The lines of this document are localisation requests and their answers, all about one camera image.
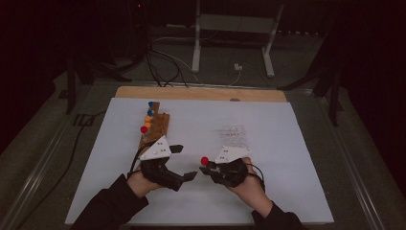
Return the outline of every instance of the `person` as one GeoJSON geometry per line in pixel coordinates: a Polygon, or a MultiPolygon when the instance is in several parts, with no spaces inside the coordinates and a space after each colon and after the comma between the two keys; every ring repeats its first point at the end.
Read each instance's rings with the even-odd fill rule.
{"type": "MultiPolygon", "coordinates": [[[[242,160],[249,173],[256,173],[249,157],[242,160]]],[[[145,179],[142,172],[128,179],[122,174],[110,188],[101,190],[89,201],[71,229],[118,229],[148,205],[148,193],[161,187],[145,179]]],[[[252,216],[257,229],[306,229],[295,214],[284,212],[266,195],[254,176],[248,175],[241,184],[227,189],[254,209],[252,216]]]]}

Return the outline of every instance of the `dark long-sleeve shirt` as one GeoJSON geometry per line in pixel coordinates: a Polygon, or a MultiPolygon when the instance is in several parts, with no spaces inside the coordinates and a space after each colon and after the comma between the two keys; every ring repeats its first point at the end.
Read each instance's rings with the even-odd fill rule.
{"type": "MultiPolygon", "coordinates": [[[[96,194],[72,226],[72,230],[113,230],[127,223],[148,205],[145,197],[138,198],[121,175],[109,189],[96,194]]],[[[266,218],[252,213],[258,229],[306,229],[293,213],[285,213],[276,204],[266,218]]]]}

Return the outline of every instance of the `floor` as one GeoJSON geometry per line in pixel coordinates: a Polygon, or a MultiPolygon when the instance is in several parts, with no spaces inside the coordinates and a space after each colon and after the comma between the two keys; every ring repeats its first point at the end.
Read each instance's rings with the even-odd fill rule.
{"type": "MultiPolygon", "coordinates": [[[[176,76],[178,68],[181,70],[183,79],[179,75],[168,85],[177,87],[186,84],[188,87],[275,89],[302,78],[323,42],[317,36],[278,34],[270,54],[276,77],[269,79],[265,76],[261,60],[261,38],[241,42],[229,38],[229,34],[215,34],[211,40],[202,42],[200,72],[193,74],[189,69],[192,64],[192,39],[169,37],[173,35],[155,36],[153,49],[175,57],[177,67],[171,60],[162,59],[159,53],[151,52],[150,58],[152,68],[158,70],[164,80],[176,76]],[[241,71],[234,70],[235,63],[242,65],[241,71]]],[[[117,61],[122,64],[127,59],[117,58],[117,61]]],[[[56,78],[55,94],[1,154],[0,219],[3,225],[0,226],[69,229],[64,220],[102,124],[101,115],[92,126],[80,131],[79,126],[72,125],[77,114],[104,111],[121,85],[156,85],[145,61],[124,73],[124,77],[132,79],[132,82],[117,82],[101,73],[95,74],[98,77],[93,85],[78,84],[78,103],[71,115],[65,114],[66,101],[58,98],[60,92],[66,89],[66,74],[56,78]]],[[[315,98],[311,94],[316,82],[311,81],[285,92],[298,118],[335,219],[332,224],[309,223],[309,228],[406,229],[406,201],[352,107],[346,89],[340,91],[343,110],[337,114],[339,126],[334,127],[326,115],[327,98],[315,98]]]]}

